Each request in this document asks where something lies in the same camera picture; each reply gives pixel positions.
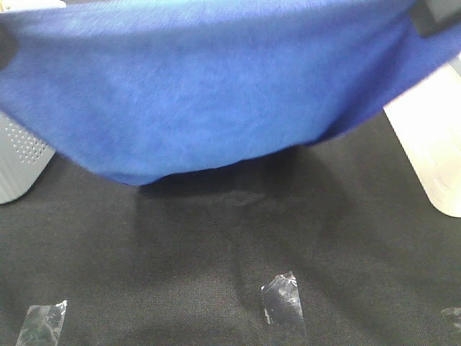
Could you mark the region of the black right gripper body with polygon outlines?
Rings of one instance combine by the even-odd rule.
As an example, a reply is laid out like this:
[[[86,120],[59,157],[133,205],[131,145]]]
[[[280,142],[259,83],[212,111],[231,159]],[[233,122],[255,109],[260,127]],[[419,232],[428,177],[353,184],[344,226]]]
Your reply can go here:
[[[460,0],[419,0],[410,16],[417,32],[428,37],[460,23]]]

